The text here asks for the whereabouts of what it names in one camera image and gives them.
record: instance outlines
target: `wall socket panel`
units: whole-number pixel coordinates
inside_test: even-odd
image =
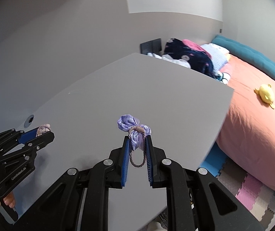
[[[141,43],[140,51],[143,55],[147,55],[148,53],[159,55],[160,51],[162,51],[161,38]]]

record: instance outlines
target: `teal bolster pillow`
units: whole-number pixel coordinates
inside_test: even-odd
[[[212,40],[212,43],[228,49],[232,55],[251,64],[275,80],[275,63],[262,53],[250,48],[249,46],[220,35],[217,35],[215,39]]]

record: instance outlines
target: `pink blanket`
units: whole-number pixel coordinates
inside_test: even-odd
[[[254,88],[275,81],[250,64],[231,56],[234,89],[230,109],[219,133],[219,147],[239,166],[275,190],[275,109]]]

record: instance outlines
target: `logo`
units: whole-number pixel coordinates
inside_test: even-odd
[[[18,172],[17,174],[15,174],[15,176],[13,176],[11,178],[11,180],[14,180],[15,178],[17,178],[25,169],[26,169],[26,167],[24,167],[20,172]]]

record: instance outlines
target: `teal cushion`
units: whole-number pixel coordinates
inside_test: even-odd
[[[232,55],[251,64],[275,80],[275,63],[262,53],[238,41],[220,35],[217,35],[215,39],[212,40],[212,43],[228,49]]]

